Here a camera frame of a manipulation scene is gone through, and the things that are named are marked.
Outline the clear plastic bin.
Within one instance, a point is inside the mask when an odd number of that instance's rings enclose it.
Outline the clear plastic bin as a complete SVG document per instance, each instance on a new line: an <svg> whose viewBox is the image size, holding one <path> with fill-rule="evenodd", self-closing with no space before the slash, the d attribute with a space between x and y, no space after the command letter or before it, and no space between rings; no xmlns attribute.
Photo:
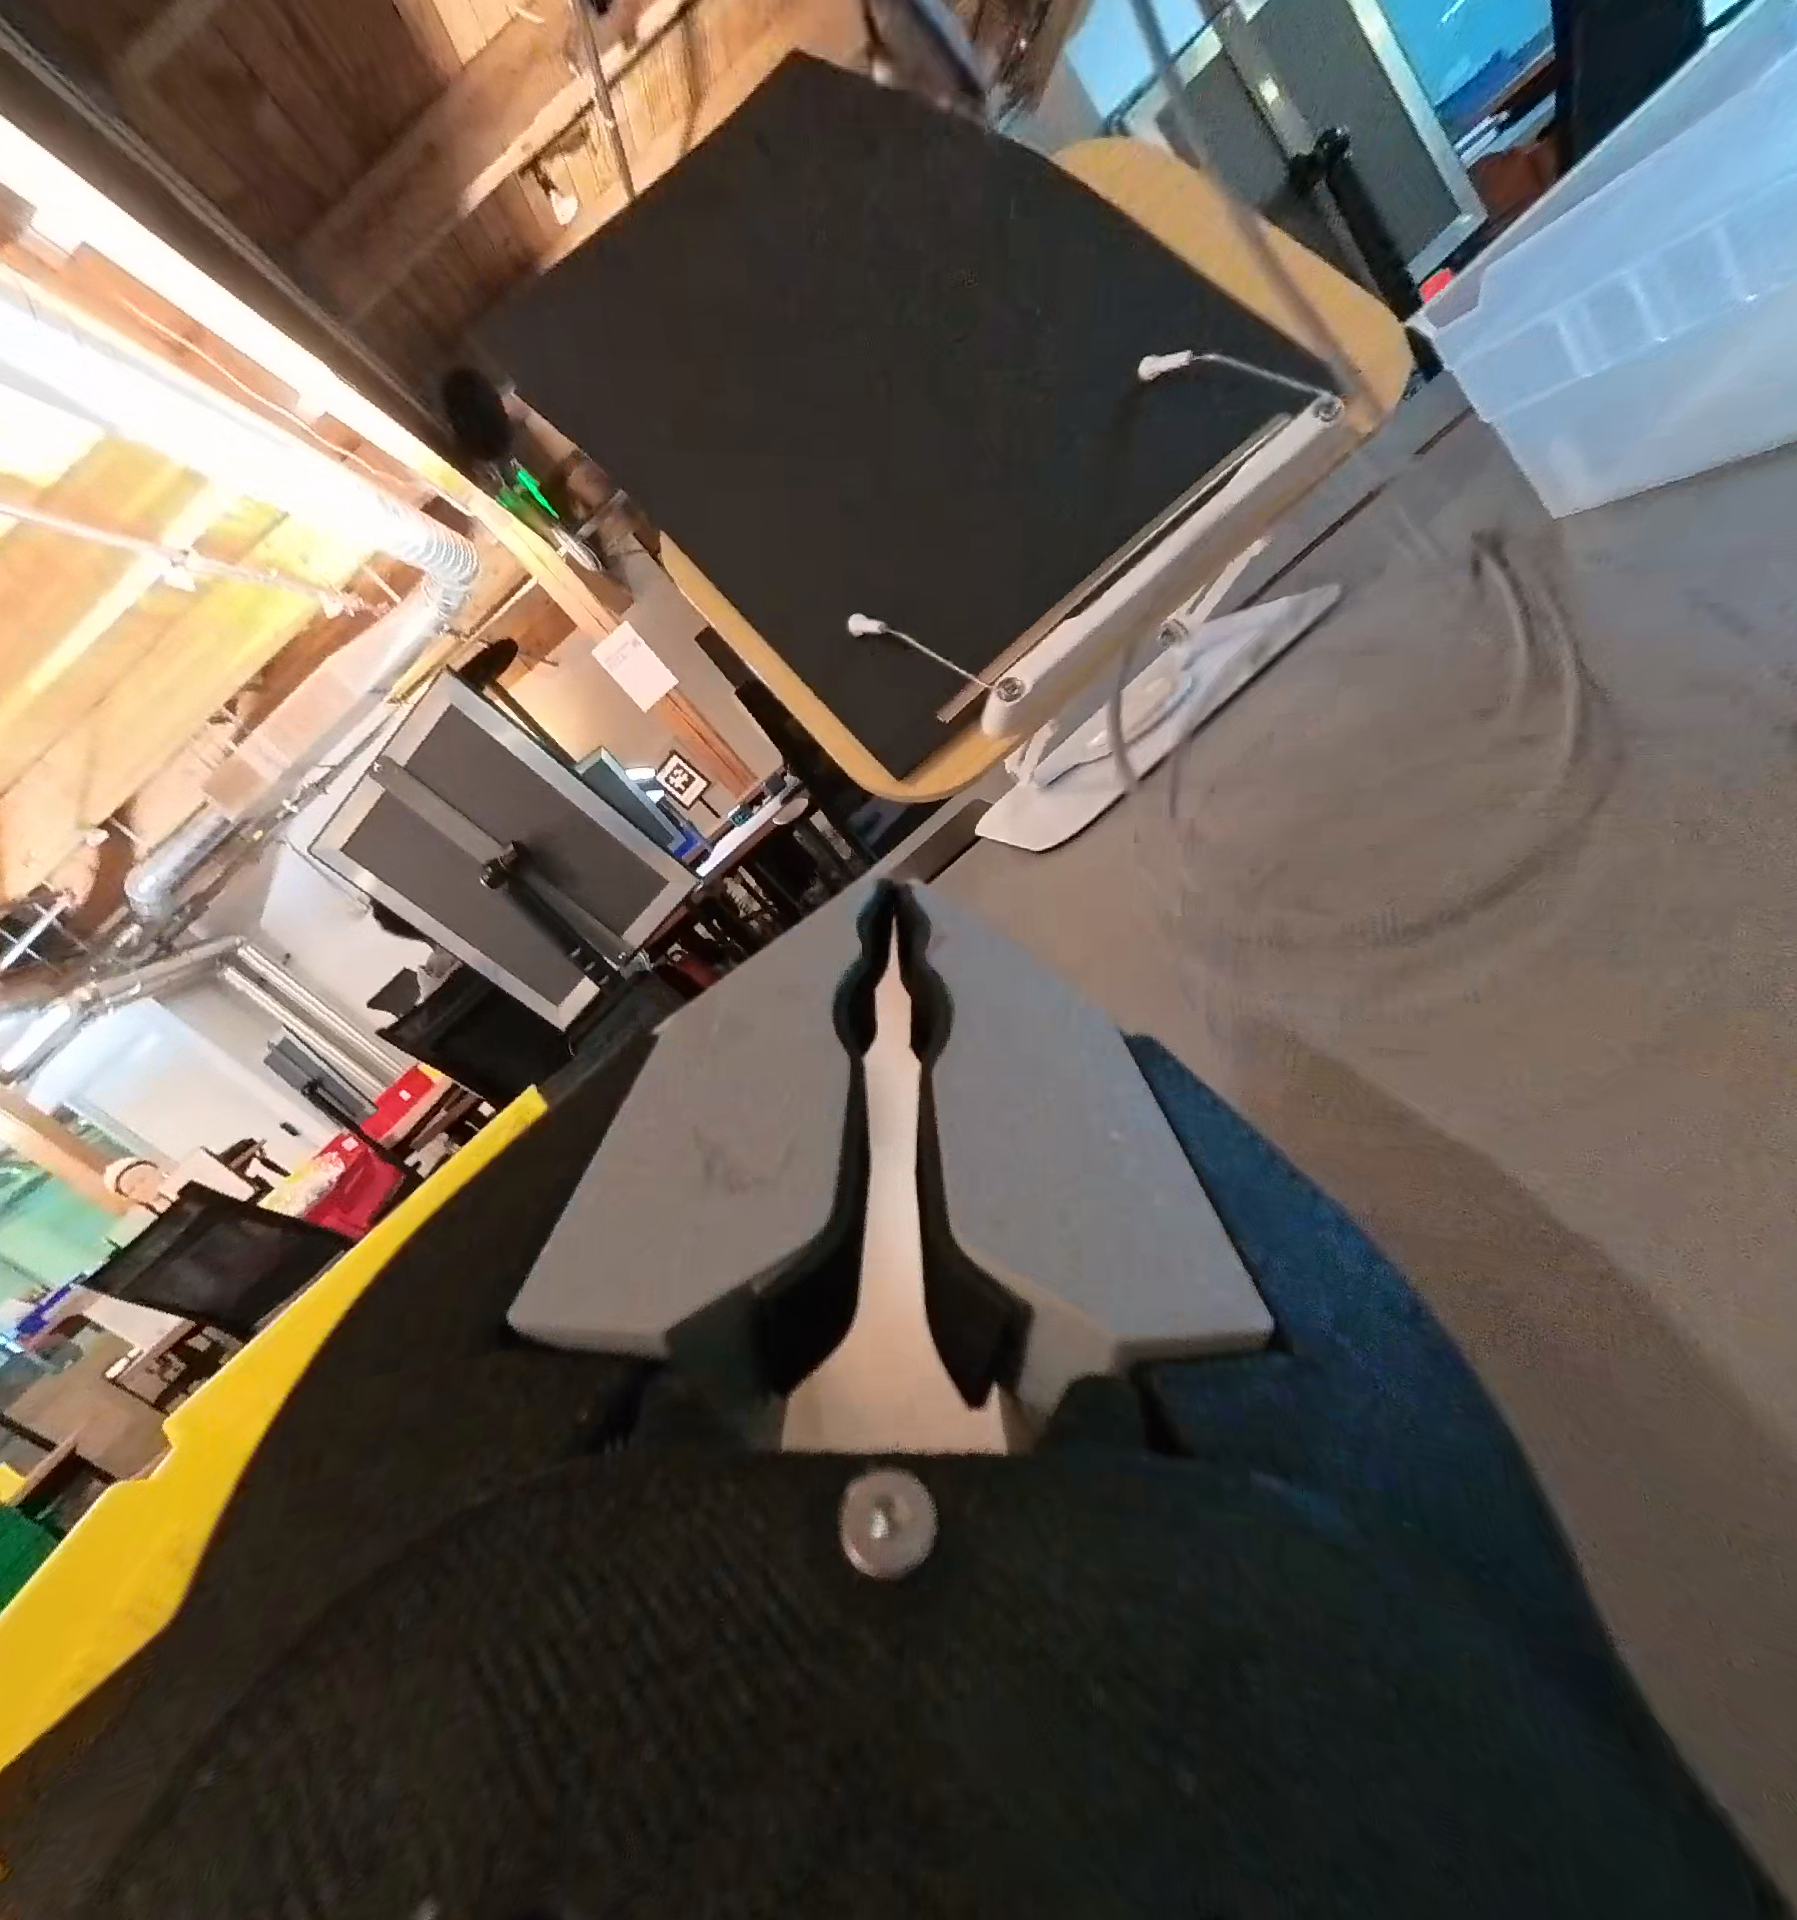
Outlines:
<svg viewBox="0 0 1797 1920"><path fill-rule="evenodd" d="M1755 5L1413 323L1555 519L1797 445L1797 5Z"/></svg>

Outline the black device with green light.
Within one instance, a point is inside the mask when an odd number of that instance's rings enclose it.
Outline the black device with green light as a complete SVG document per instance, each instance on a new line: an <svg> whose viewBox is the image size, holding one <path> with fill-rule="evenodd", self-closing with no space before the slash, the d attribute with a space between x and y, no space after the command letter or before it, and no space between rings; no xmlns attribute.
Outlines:
<svg viewBox="0 0 1797 1920"><path fill-rule="evenodd" d="M600 572L598 552L581 532L582 517L560 482L548 476L542 456L527 445L506 395L479 369L459 365L440 376L439 396L468 476L566 563Z"/></svg>

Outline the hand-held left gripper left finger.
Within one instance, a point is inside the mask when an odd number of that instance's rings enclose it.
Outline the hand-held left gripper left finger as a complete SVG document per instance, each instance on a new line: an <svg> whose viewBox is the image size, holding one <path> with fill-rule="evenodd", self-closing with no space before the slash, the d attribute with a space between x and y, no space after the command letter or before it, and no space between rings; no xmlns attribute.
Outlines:
<svg viewBox="0 0 1797 1920"><path fill-rule="evenodd" d="M858 1304L864 1055L894 923L860 880L651 1041L508 1310L537 1347L786 1397Z"/></svg>

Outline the red plastic crate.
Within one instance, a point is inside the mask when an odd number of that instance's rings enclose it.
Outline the red plastic crate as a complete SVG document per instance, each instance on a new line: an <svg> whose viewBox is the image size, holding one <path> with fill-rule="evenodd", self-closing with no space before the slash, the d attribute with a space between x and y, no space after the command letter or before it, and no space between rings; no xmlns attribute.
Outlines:
<svg viewBox="0 0 1797 1920"><path fill-rule="evenodd" d="M464 1091L429 1067L406 1068L372 1106L363 1127L338 1130L299 1171L259 1201L267 1213L334 1234L364 1238L426 1175L426 1141L449 1130Z"/></svg>

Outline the grey framed panel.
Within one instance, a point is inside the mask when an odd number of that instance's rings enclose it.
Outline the grey framed panel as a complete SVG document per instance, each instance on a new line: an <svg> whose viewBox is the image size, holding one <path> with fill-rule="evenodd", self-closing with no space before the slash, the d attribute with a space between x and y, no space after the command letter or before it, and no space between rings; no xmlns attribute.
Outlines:
<svg viewBox="0 0 1797 1920"><path fill-rule="evenodd" d="M1221 181L1274 228L1344 277L1377 287L1324 184L1294 162L1323 137L1348 142L1356 184L1413 277L1438 273L1486 226L1424 90L1395 40L1374 38L1355 5L1207 5L1204 31L1179 54L1183 99L1156 99L1154 124L1184 162L1215 161Z"/></svg>
<svg viewBox="0 0 1797 1920"><path fill-rule="evenodd" d="M308 852L559 1031L646 973L698 892L685 863L454 672L386 733Z"/></svg>

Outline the yellow plastic bin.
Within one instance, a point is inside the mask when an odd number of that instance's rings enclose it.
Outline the yellow plastic bin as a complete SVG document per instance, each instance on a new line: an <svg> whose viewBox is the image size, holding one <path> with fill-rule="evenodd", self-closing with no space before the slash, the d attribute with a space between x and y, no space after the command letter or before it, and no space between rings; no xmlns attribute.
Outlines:
<svg viewBox="0 0 1797 1920"><path fill-rule="evenodd" d="M0 1775L180 1614L263 1445L334 1333L393 1260L550 1113L533 1088L425 1182L164 1426L166 1455L102 1494L0 1612Z"/></svg>

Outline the white paper notice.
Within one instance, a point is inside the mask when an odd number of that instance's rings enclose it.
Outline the white paper notice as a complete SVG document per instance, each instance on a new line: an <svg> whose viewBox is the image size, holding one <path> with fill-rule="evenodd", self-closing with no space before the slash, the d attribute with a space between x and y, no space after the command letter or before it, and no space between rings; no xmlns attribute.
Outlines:
<svg viewBox="0 0 1797 1920"><path fill-rule="evenodd" d="M658 709L678 691L671 665L628 619L598 639L593 659L641 713Z"/></svg>

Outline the black board with wooden rim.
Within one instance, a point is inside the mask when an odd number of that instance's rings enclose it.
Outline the black board with wooden rim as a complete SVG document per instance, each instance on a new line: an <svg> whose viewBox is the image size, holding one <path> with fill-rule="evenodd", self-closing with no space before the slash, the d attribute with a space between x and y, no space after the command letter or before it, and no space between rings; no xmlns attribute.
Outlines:
<svg viewBox="0 0 1797 1920"><path fill-rule="evenodd" d="M474 333L856 784L944 801L1381 426L1403 323L1134 138L794 50Z"/></svg>

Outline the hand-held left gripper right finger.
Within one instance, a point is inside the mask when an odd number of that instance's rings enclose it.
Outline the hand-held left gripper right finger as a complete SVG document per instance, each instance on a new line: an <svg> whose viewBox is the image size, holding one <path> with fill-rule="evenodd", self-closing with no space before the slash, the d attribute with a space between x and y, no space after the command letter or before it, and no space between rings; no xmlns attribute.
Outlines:
<svg viewBox="0 0 1797 1920"><path fill-rule="evenodd" d="M1124 1032L923 884L890 888L919 1059L924 1314L959 1397L1257 1355L1272 1314Z"/></svg>

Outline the black monitor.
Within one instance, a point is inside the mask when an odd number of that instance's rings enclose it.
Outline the black monitor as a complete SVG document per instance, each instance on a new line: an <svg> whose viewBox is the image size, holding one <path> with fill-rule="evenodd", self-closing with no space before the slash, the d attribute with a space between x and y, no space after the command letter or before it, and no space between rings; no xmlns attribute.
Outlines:
<svg viewBox="0 0 1797 1920"><path fill-rule="evenodd" d="M350 1248L304 1219L186 1184L80 1285L248 1343Z"/></svg>

